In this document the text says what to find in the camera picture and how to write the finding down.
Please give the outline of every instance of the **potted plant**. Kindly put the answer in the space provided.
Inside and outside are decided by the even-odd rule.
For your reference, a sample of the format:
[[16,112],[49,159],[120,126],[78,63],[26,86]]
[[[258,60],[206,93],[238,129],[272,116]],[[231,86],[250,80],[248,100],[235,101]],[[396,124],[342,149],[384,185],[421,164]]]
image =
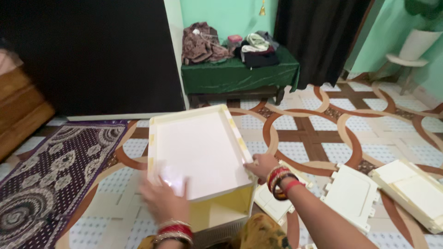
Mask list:
[[424,23],[414,28],[401,48],[399,58],[415,61],[428,50],[443,33],[443,0],[405,0],[406,11],[421,15]]

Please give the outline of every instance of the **bangle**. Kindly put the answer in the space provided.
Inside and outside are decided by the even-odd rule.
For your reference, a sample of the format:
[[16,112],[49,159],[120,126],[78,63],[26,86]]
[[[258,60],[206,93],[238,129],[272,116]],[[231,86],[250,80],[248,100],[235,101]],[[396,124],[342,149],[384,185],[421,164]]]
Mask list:
[[266,184],[268,185],[268,189],[271,193],[272,193],[272,185],[273,185],[272,182],[282,172],[291,172],[291,171],[287,167],[279,165],[279,166],[274,167],[271,170],[271,172],[269,172],[269,174],[266,178]]
[[291,171],[285,167],[280,167],[272,172],[271,177],[269,178],[269,181],[268,181],[268,188],[271,193],[273,190],[272,186],[274,186],[274,183],[276,182],[276,180],[279,177],[281,177],[282,175],[287,174],[289,172],[291,172]]
[[188,223],[170,220],[160,225],[154,244],[157,246],[164,240],[174,239],[182,243],[193,245],[192,231]]
[[168,220],[166,222],[161,223],[159,225],[159,229],[162,229],[163,227],[171,226],[171,225],[185,225],[185,226],[191,227],[191,225],[189,225],[189,223],[178,221],[178,220],[174,220],[174,219],[170,219],[170,220]]
[[283,190],[284,195],[287,197],[288,196],[288,192],[289,190],[293,187],[293,186],[297,186],[297,185],[303,185],[305,186],[304,183],[301,183],[299,180],[293,180],[292,182],[288,183],[286,185],[286,188]]
[[295,178],[295,179],[298,180],[298,178],[297,178],[294,174],[292,174],[292,173],[286,173],[286,174],[284,174],[284,175],[281,175],[281,176],[275,181],[275,183],[273,184],[273,188],[272,188],[272,189],[274,190],[274,191],[272,192],[272,194],[274,195],[274,198],[277,199],[277,200],[279,200],[279,201],[285,201],[285,200],[288,199],[287,196],[284,194],[283,190],[281,190],[281,189],[277,190],[277,185],[279,185],[280,182],[281,182],[281,180],[283,180],[283,179],[286,178],[286,177],[293,177],[293,178]]

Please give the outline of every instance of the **pile of clothes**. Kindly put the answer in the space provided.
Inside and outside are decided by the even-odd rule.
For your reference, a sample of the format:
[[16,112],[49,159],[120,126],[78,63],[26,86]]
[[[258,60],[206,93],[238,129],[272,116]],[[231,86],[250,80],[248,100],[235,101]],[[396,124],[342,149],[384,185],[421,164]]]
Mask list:
[[234,57],[233,49],[220,45],[217,30],[208,23],[194,23],[183,30],[182,63],[220,62]]
[[249,34],[236,48],[235,54],[241,58],[247,68],[278,65],[279,60],[275,51],[279,47],[272,36],[266,31],[257,31]]

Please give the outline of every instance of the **golden bell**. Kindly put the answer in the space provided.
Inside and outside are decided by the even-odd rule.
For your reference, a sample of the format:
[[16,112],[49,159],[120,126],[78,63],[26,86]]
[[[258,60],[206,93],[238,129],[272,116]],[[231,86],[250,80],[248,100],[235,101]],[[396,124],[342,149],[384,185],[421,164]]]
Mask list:
[[266,15],[266,13],[264,12],[264,6],[261,6],[260,13],[258,13],[258,15],[259,15],[259,16],[264,16],[264,15]]

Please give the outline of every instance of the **person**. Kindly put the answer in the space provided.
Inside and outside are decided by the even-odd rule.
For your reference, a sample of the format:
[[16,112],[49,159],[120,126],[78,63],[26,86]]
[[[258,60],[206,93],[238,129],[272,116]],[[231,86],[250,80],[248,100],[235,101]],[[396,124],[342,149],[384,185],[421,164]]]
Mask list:
[[[268,175],[279,166],[278,161],[270,154],[255,154],[253,159],[258,164],[250,163],[245,167],[259,177],[262,182],[269,180]],[[255,214],[246,223],[239,234],[231,241],[235,249],[295,249],[291,245],[291,234],[298,236],[298,226],[291,228],[291,222],[298,222],[297,213],[304,222],[309,234],[318,249],[376,249],[377,247],[343,217],[320,201],[290,174],[279,182],[282,190],[287,190],[286,197],[295,207],[295,215],[288,214],[288,236],[269,216]],[[161,186],[154,186],[147,179],[142,181],[140,192],[157,224],[169,221],[189,222],[189,202],[186,194],[175,196],[171,187],[161,180]],[[186,240],[164,239],[155,242],[155,236],[145,238],[138,249],[183,249],[187,248]]]

